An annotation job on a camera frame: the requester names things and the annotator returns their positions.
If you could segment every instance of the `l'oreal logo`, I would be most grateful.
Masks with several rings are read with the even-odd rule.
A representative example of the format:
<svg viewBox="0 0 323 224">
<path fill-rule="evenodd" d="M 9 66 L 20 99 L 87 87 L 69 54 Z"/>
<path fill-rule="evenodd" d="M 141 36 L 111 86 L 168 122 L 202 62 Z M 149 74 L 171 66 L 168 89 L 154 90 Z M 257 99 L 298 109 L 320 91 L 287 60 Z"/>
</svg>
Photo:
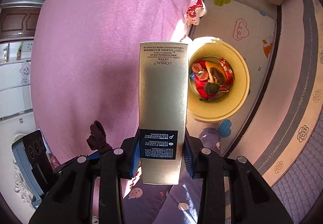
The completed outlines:
<svg viewBox="0 0 323 224">
<path fill-rule="evenodd" d="M 172 64 L 172 62 L 158 62 L 158 61 L 156 61 L 155 62 L 155 64 L 157 64 L 157 65 L 171 65 Z"/>
</svg>

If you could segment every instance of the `black label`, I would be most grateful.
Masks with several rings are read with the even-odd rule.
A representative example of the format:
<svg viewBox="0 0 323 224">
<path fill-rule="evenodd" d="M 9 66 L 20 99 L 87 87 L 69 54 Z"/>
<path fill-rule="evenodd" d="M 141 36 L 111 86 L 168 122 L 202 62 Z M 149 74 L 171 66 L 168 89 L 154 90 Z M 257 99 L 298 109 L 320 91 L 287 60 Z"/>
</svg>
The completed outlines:
<svg viewBox="0 0 323 224">
<path fill-rule="evenodd" d="M 176 159 L 177 130 L 140 129 L 140 156 Z"/>
</svg>

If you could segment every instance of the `pink bedsheet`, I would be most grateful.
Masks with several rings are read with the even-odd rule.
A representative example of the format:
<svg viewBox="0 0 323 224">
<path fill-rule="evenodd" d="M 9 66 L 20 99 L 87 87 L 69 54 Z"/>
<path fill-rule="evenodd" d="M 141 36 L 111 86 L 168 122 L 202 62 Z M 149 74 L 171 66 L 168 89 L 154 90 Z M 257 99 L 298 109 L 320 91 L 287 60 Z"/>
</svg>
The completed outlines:
<svg viewBox="0 0 323 224">
<path fill-rule="evenodd" d="M 138 126 L 139 43 L 170 40 L 191 0 L 47 0 L 32 53 L 35 122 L 60 163 L 92 151 L 98 120 L 116 148 Z M 178 41 L 184 33 L 178 35 Z M 97 214 L 98 193 L 94 196 Z"/>
</svg>

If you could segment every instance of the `floor mat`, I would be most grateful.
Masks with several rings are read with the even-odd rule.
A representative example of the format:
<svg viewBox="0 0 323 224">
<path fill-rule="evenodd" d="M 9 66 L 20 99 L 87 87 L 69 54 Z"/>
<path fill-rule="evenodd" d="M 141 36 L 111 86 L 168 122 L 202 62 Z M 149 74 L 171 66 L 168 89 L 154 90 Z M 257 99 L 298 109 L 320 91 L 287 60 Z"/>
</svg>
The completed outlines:
<svg viewBox="0 0 323 224">
<path fill-rule="evenodd" d="M 230 44 L 245 59 L 250 73 L 250 91 L 243 106 L 228 119 L 231 133 L 221 140 L 224 154 L 239 134 L 267 75 L 274 44 L 276 22 L 262 12 L 233 0 L 205 0 L 207 14 L 195 27 L 193 38 L 213 36 Z M 205 123 L 188 117 L 187 128 L 192 136 L 198 136 Z M 213 125 L 219 127 L 221 121 Z"/>
</svg>

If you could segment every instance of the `flower pattern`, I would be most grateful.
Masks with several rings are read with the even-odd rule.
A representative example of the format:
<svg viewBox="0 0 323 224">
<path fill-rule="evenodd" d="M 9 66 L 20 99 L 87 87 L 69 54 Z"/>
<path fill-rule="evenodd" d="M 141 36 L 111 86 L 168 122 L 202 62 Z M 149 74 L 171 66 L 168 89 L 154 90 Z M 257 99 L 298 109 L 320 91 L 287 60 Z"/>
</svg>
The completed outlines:
<svg viewBox="0 0 323 224">
<path fill-rule="evenodd" d="M 19 72 L 22 75 L 29 76 L 30 75 L 30 63 L 29 62 L 23 63 Z"/>
<path fill-rule="evenodd" d="M 278 174 L 282 170 L 283 166 L 284 166 L 283 162 L 278 161 L 275 168 L 274 168 L 275 174 Z"/>
<path fill-rule="evenodd" d="M 27 85 L 29 84 L 29 77 L 28 76 L 23 76 L 20 82 L 22 85 Z"/>
<path fill-rule="evenodd" d="M 19 70 L 21 73 L 21 81 L 22 85 L 30 84 L 29 76 L 30 76 L 30 62 L 23 63 Z"/>
<path fill-rule="evenodd" d="M 309 128 L 304 125 L 298 130 L 297 139 L 301 143 L 307 138 Z"/>
<path fill-rule="evenodd" d="M 313 101 L 317 103 L 319 102 L 320 99 L 321 99 L 321 90 L 316 89 L 313 94 Z"/>
<path fill-rule="evenodd" d="M 320 61 L 321 61 L 321 64 L 323 64 L 323 50 L 320 53 Z"/>
<path fill-rule="evenodd" d="M 31 201 L 33 200 L 33 194 L 28 188 L 26 184 L 26 180 L 22 176 L 22 173 L 20 172 L 20 169 L 17 165 L 17 162 L 14 159 L 14 167 L 15 167 L 15 192 L 18 193 L 21 197 L 21 199 L 24 201 L 24 203 L 29 204 L 30 207 L 33 207 L 31 205 Z"/>
</svg>

